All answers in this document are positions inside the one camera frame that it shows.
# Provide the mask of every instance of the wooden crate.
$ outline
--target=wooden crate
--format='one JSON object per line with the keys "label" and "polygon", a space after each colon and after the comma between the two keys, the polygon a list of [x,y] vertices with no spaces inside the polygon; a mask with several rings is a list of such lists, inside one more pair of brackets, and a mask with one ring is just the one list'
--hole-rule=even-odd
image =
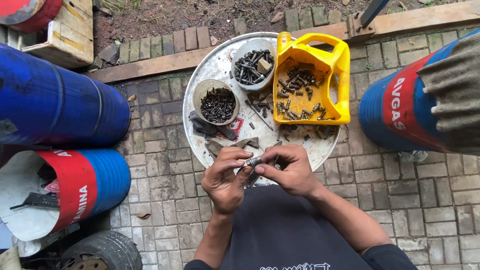
{"label": "wooden crate", "polygon": [[63,0],[59,14],[48,24],[47,33],[46,42],[38,44],[35,44],[38,33],[20,35],[18,49],[67,69],[91,65],[92,1]]}

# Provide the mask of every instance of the tire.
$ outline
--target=tire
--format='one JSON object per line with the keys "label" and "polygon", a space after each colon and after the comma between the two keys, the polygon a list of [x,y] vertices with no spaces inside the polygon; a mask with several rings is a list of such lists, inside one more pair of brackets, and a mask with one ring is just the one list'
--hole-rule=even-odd
{"label": "tire", "polygon": [[130,238],[115,231],[93,234],[72,245],[62,255],[62,265],[73,257],[92,254],[102,259],[110,270],[142,270],[142,258]]}

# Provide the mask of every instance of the dirt ground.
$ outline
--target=dirt ground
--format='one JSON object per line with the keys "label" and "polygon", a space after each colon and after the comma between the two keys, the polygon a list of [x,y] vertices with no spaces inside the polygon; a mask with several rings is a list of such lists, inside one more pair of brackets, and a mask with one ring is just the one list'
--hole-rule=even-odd
{"label": "dirt ground", "polygon": [[[391,0],[379,15],[402,12],[399,2],[407,9],[440,5],[457,0],[433,0],[425,5],[418,0]],[[129,42],[144,37],[171,34],[197,25],[208,26],[210,35],[220,42],[233,34],[233,20],[244,17],[248,32],[285,30],[284,20],[271,23],[272,18],[286,9],[325,6],[326,10],[340,10],[348,14],[365,10],[370,1],[350,0],[345,6],[341,0],[102,0],[102,6],[113,11],[113,17],[100,12],[94,15],[95,54],[111,42]]]}

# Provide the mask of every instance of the person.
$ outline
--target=person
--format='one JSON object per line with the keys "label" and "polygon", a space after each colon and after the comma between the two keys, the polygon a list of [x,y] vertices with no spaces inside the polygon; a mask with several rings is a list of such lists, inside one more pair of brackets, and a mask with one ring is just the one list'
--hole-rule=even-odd
{"label": "person", "polygon": [[252,155],[224,147],[205,170],[214,207],[184,270],[416,269],[377,221],[315,178],[303,147],[268,147],[254,170],[278,185],[245,190]]}

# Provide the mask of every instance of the steel drum lid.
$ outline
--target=steel drum lid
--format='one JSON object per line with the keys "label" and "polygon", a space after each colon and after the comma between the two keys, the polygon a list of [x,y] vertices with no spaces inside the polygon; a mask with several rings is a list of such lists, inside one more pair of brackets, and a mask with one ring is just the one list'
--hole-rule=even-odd
{"label": "steel drum lid", "polygon": [[[240,130],[237,132],[239,135],[237,141],[243,139],[258,137],[258,143],[260,145],[259,149],[255,149],[251,146],[246,146],[246,150],[253,152],[254,157],[258,157],[264,153],[265,148],[274,145],[278,141],[276,140],[278,136],[279,124],[273,122],[273,117],[270,112],[268,112],[268,117],[266,120],[274,128],[270,130],[265,123],[245,104],[247,99],[248,92],[241,90],[238,84],[235,82],[235,79],[230,79],[229,71],[231,70],[231,61],[228,58],[229,53],[233,49],[240,48],[241,45],[245,44],[247,41],[264,38],[270,41],[276,49],[276,38],[278,33],[272,32],[257,32],[244,34],[233,39],[230,39],[213,51],[211,51],[197,66],[195,71],[188,82],[187,89],[185,91],[185,98],[183,100],[183,127],[185,129],[185,134],[187,136],[188,142],[192,148],[193,153],[206,168],[210,167],[213,164],[213,158],[210,156],[207,148],[205,147],[205,138],[193,134],[193,125],[190,119],[188,118],[191,111],[195,110],[193,106],[193,90],[195,87],[203,80],[206,79],[215,79],[221,82],[224,82],[235,93],[235,95],[240,100],[240,111],[237,116],[237,119],[230,123],[230,129]],[[335,76],[332,76],[330,82],[330,97],[334,103],[338,99],[338,81]],[[252,129],[249,126],[249,123],[252,122],[255,126],[255,129]],[[283,141],[285,144],[297,144],[303,146],[307,150],[307,154],[310,160],[310,166],[312,170],[318,169],[320,165],[328,158],[332,153],[336,142],[338,140],[338,135],[340,134],[340,127],[338,128],[337,133],[334,136],[329,136],[327,139],[320,139],[313,132],[314,128],[312,126],[298,126],[298,129],[292,131],[287,141],[284,138],[284,135],[288,134],[287,131],[282,131],[280,141]],[[305,141],[306,135],[310,136],[310,139]],[[222,145],[229,146],[234,144],[234,141],[230,141],[226,138],[213,138]],[[260,177],[257,180],[257,183],[262,184],[272,184],[273,181]]]}
{"label": "steel drum lid", "polygon": [[0,24],[16,25],[30,19],[43,6],[45,0],[1,0]]}

